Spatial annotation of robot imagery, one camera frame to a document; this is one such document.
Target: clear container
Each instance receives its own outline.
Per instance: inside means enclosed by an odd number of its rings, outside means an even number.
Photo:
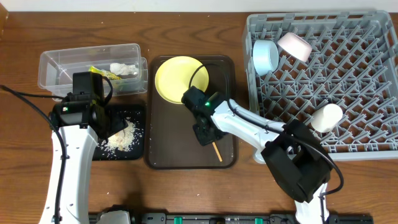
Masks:
[[[147,61],[141,58],[138,44],[120,44],[77,49],[51,50],[40,56],[38,86],[53,95],[66,96],[72,91],[72,77],[87,72],[90,66],[109,71],[111,63],[136,65],[139,72],[131,78],[111,80],[113,96],[145,93],[147,91]],[[109,85],[104,82],[105,95]]]

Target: green clip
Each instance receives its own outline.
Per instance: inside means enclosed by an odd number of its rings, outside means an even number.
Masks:
[[[262,218],[255,218],[254,224],[262,224]]]
[[[174,224],[182,224],[182,217],[174,217]]]

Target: yellow packet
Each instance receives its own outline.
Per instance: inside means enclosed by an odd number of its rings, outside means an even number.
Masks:
[[[119,76],[113,74],[112,72],[106,71],[106,70],[100,70],[94,66],[90,66],[90,68],[88,69],[89,72],[94,72],[94,73],[98,73],[106,78],[108,78],[109,80],[120,80],[122,78],[120,78]]]

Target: wooden table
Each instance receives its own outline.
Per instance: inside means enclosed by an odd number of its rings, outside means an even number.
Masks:
[[[0,81],[29,93],[37,87],[43,51],[137,43],[150,62],[158,55],[227,55],[235,62],[237,101],[248,107],[241,36],[249,13],[12,12],[0,41]],[[398,30],[398,14],[392,15]],[[146,98],[127,96],[121,100]],[[31,99],[45,113],[52,100]],[[51,131],[17,98],[0,95],[0,223],[38,223],[52,161]],[[398,220],[398,160],[338,162],[345,187],[327,198],[331,212],[370,214],[377,224]],[[333,173],[330,188],[338,178]],[[148,168],[138,161],[93,162],[89,211],[126,204],[170,213],[294,212],[294,201],[239,140],[239,160],[226,170]]]

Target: yellow plate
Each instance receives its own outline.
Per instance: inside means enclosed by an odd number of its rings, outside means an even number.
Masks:
[[[182,104],[181,98],[188,90],[189,80],[195,70],[202,65],[198,60],[179,56],[165,61],[157,70],[155,75],[155,87],[159,95],[176,104]],[[209,74],[202,67],[192,80],[192,86],[206,91],[209,84]]]

